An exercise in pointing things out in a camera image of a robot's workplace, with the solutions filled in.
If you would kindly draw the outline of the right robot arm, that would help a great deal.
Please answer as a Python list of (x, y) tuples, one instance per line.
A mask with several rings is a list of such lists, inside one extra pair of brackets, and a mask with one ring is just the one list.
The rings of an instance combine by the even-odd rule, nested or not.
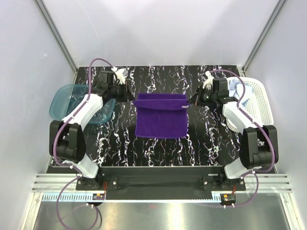
[(204, 177), (204, 189), (245, 190), (243, 177), (270, 172), (278, 162), (277, 129), (263, 84), (253, 78), (212, 78), (188, 100), (192, 105), (221, 111), (227, 125), (241, 134), (239, 157), (217, 176)]

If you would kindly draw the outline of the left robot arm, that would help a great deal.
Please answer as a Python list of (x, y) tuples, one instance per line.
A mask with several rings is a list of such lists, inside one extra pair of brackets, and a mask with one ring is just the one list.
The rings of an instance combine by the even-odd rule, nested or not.
[(101, 169), (86, 153), (83, 130), (92, 117), (111, 99), (120, 103), (134, 100), (126, 81), (127, 70), (102, 70), (79, 105), (62, 120), (54, 120), (49, 128), (49, 153), (59, 166), (74, 169), (80, 182), (97, 190), (105, 185)]

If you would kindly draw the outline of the purple towel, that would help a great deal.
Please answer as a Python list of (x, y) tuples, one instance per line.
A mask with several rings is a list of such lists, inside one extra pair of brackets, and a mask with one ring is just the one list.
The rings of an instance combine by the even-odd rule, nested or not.
[(139, 93), (135, 100), (135, 136), (175, 139), (188, 133), (188, 99), (185, 94)]

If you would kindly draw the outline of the light blue towel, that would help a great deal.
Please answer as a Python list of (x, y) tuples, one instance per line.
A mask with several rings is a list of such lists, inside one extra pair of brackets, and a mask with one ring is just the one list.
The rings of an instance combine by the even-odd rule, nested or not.
[(247, 83), (244, 83), (245, 85), (245, 93), (243, 93), (243, 84), (238, 79), (230, 80), (228, 85), (229, 90), (229, 97), (235, 97), (237, 100), (239, 100), (241, 97), (242, 100), (240, 101), (240, 105), (246, 106), (247, 102), (253, 95), (253, 88)]

